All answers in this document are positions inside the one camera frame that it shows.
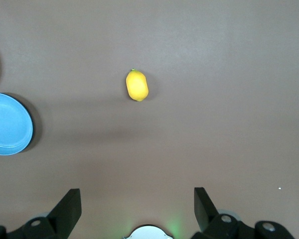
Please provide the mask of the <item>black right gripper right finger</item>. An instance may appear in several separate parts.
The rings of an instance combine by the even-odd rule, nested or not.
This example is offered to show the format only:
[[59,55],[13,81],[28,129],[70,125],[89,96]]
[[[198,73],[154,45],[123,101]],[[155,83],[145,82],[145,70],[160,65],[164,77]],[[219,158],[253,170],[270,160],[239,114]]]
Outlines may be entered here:
[[194,213],[200,231],[191,239],[295,239],[281,224],[258,221],[252,228],[217,211],[205,188],[194,189]]

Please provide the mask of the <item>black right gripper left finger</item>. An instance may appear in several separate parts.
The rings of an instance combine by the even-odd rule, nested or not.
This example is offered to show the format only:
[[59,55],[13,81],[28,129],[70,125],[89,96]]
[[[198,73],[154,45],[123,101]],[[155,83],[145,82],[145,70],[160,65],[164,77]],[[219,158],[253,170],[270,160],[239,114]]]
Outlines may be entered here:
[[68,239],[82,214],[79,189],[70,189],[45,217],[36,217],[7,232],[0,226],[0,239]]

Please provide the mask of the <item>yellow lemon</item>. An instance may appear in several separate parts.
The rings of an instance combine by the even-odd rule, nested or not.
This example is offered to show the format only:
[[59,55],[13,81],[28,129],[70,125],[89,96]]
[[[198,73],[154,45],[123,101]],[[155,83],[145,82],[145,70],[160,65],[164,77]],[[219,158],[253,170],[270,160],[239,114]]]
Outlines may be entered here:
[[137,102],[143,101],[149,94],[146,76],[134,68],[127,74],[126,86],[130,98]]

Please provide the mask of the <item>blue plate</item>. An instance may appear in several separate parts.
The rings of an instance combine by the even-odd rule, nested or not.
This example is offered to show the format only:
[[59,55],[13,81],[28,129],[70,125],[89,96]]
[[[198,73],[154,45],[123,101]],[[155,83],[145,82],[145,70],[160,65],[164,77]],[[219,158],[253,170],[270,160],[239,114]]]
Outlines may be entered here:
[[0,93],[0,155],[22,152],[33,136],[33,122],[28,110],[15,98]]

